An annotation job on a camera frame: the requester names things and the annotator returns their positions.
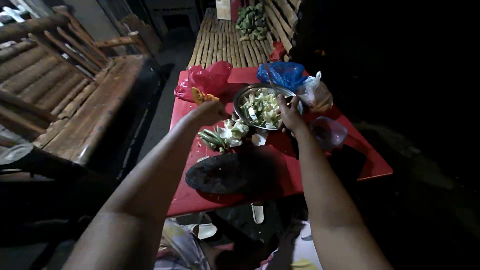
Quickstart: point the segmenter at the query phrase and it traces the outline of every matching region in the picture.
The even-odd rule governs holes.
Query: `wooden chair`
[[[150,52],[138,32],[95,42],[66,7],[0,27],[0,123],[56,157],[85,165]],[[101,48],[135,45],[108,58]]]

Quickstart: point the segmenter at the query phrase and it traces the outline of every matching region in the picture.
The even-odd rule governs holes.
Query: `orange squash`
[[[205,93],[203,93],[202,91],[200,91],[196,87],[192,87],[192,96],[193,96],[193,100],[195,101],[195,104],[197,104],[198,106],[200,106],[205,101],[212,101],[212,100],[219,101],[220,100],[219,98],[215,97],[212,94],[206,94],[205,95]]]

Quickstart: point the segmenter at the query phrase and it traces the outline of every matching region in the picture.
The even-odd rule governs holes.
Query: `red plastic bag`
[[[220,61],[203,69],[202,66],[192,66],[188,69],[188,78],[175,88],[175,95],[188,102],[193,102],[192,87],[205,94],[212,94],[222,102],[231,102],[231,97],[243,84],[227,82],[232,73],[232,64]]]
[[[275,47],[275,50],[270,54],[270,62],[282,61],[283,57],[287,54],[285,47],[283,47],[280,41],[275,41],[273,47]]]

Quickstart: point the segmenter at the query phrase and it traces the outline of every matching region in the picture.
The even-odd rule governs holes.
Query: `bowl rim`
[[[275,85],[275,86],[277,87],[278,90],[280,90],[280,92],[282,92],[283,94],[287,94],[287,95],[285,95],[286,97],[291,97],[291,96],[296,97],[297,96],[295,93],[293,93],[290,89],[288,89],[286,87],[279,86],[279,85]],[[250,120],[248,120],[241,113],[240,106],[239,106],[239,102],[241,101],[240,98],[246,92],[249,92],[252,89],[258,89],[258,88],[270,88],[270,89],[272,89],[272,86],[270,84],[266,84],[266,83],[256,83],[256,84],[245,86],[244,88],[240,89],[235,94],[235,97],[233,98],[233,109],[234,109],[235,113],[238,115],[238,117],[240,117],[249,126],[253,126],[253,127],[264,129],[264,130],[278,130],[278,128],[266,128],[266,127],[255,125],[252,122],[250,122]],[[303,115],[303,104],[301,102],[299,102],[298,109],[299,109],[300,115]]]

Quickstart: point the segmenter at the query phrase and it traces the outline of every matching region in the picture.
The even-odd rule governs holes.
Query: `hand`
[[[192,110],[189,117],[199,126],[212,126],[230,116],[225,112],[225,107],[218,101],[206,101],[198,108]]]
[[[298,104],[300,102],[299,97],[294,97],[291,102],[290,108],[287,106],[287,101],[285,97],[280,94],[277,97],[278,105],[280,107],[280,113],[282,113],[281,123],[285,125],[292,132],[296,132],[299,128],[306,127],[304,119],[297,110]]]

